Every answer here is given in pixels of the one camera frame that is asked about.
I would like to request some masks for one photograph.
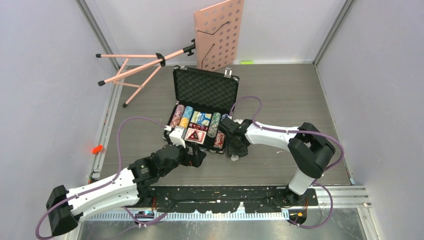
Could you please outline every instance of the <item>poker chip stack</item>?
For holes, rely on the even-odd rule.
[[[209,137],[215,138],[217,136],[220,119],[221,119],[221,113],[215,112],[212,116],[212,120],[210,120],[209,130],[207,131],[207,135]]]
[[[186,107],[184,105],[181,105],[181,104],[176,106],[175,112],[172,116],[172,120],[171,120],[171,123],[170,123],[171,128],[175,128],[176,126],[178,126],[178,124],[181,121],[181,117],[183,116],[185,108]]]
[[[179,126],[186,129],[189,126],[190,118],[192,117],[193,112],[194,109],[191,106],[186,106],[184,113],[182,114],[181,121],[179,122]]]
[[[221,117],[221,121],[224,120],[226,117],[230,117],[228,114],[223,114]],[[217,149],[222,149],[224,145],[225,140],[225,134],[222,133],[220,130],[216,133],[215,142],[213,143],[213,147]]]

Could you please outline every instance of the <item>red object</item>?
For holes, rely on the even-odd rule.
[[[98,153],[100,153],[102,150],[103,150],[103,145],[98,145],[98,146],[96,146],[95,148],[93,148],[92,153],[93,153],[93,154],[98,154]]]

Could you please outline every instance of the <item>black clamp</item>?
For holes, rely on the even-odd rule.
[[[184,53],[188,53],[187,56],[193,55],[194,53],[192,52],[192,50],[196,49],[196,40],[193,39],[191,40],[191,42],[193,43],[192,45],[186,46],[182,49]]]
[[[165,57],[162,54],[157,53],[157,52],[156,52],[156,57],[157,57],[157,59],[162,59],[162,61],[160,62],[160,65],[162,67],[165,67],[165,65],[166,65]]]

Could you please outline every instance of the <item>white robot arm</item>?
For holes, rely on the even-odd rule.
[[[227,117],[219,124],[219,130],[226,136],[227,156],[232,159],[246,156],[248,154],[247,147],[251,144],[263,144],[291,152],[298,169],[287,186],[290,191],[290,194],[287,193],[287,200],[296,202],[315,179],[319,179],[322,176],[336,151],[334,146],[324,137],[311,134],[287,133],[293,130],[318,132],[310,123],[304,123],[300,127],[282,127],[265,125],[260,122],[256,123],[258,126],[249,119],[233,121]],[[266,129],[284,130],[285,132]]]
[[[263,129],[318,132],[310,123],[304,123],[300,127],[278,127],[258,122],[256,124],[258,126],[249,119],[233,121],[229,117],[221,121],[219,130],[226,136],[226,155],[246,156],[247,147],[251,144],[269,145],[290,151],[298,169],[286,187],[283,197],[287,200],[286,203],[292,205],[304,201],[305,191],[323,174],[335,153],[334,147],[323,137]],[[65,234],[76,228],[79,222],[107,210],[134,205],[148,206],[155,195],[151,184],[156,183],[160,177],[164,177],[178,165],[198,168],[202,164],[206,153],[201,151],[197,144],[187,143],[186,146],[181,132],[175,129],[169,138],[169,143],[172,144],[165,145],[151,156],[136,160],[121,170],[114,181],[116,175],[77,188],[66,189],[63,185],[55,187],[46,203],[48,210],[66,198],[77,197],[54,208],[48,214],[52,235]],[[111,184],[98,189],[106,183]],[[79,193],[89,190],[92,191],[78,196]]]

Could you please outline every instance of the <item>black mounting plate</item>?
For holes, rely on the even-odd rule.
[[[285,186],[152,186],[155,205],[165,213],[235,212],[241,202],[246,213],[277,213],[280,207],[317,206],[315,189],[309,188],[304,199],[291,205],[285,202]]]

